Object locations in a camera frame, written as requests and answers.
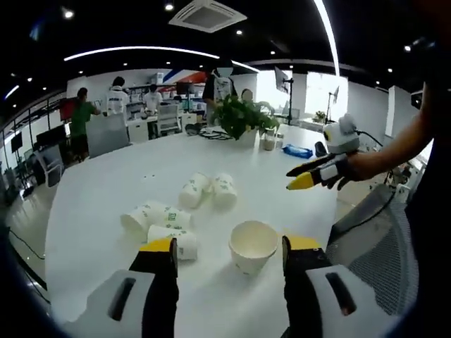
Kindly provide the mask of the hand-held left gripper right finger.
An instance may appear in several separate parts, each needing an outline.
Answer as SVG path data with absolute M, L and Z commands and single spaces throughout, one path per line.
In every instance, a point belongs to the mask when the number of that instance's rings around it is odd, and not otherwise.
M 368 337 L 368 286 L 332 265 L 310 237 L 282 236 L 284 297 L 289 325 L 283 337 Z

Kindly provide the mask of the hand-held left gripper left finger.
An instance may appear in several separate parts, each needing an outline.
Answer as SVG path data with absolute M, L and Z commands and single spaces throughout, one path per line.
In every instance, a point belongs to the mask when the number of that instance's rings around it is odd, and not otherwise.
M 173 337 L 179 299 L 177 239 L 142 246 L 88 297 L 85 337 Z

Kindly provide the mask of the person's right hand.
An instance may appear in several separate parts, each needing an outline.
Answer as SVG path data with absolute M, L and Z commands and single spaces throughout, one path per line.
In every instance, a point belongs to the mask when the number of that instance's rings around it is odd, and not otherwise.
M 355 153 L 347 155 L 342 162 L 342 172 L 322 183 L 328 189 L 337 186 L 340 191 L 349 182 L 361 182 L 373 178 L 377 172 L 373 167 L 373 155 L 370 153 Z

